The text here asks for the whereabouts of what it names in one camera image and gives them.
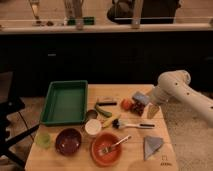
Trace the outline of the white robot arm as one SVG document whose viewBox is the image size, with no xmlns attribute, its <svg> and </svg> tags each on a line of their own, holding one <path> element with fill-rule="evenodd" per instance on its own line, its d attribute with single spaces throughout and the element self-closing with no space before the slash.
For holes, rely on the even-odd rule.
<svg viewBox="0 0 213 171">
<path fill-rule="evenodd" d="M 213 100 L 192 89 L 190 82 L 191 76 L 186 70 L 161 73 L 157 85 L 151 90 L 150 102 L 160 106 L 174 97 L 190 106 L 213 127 Z"/>
</svg>

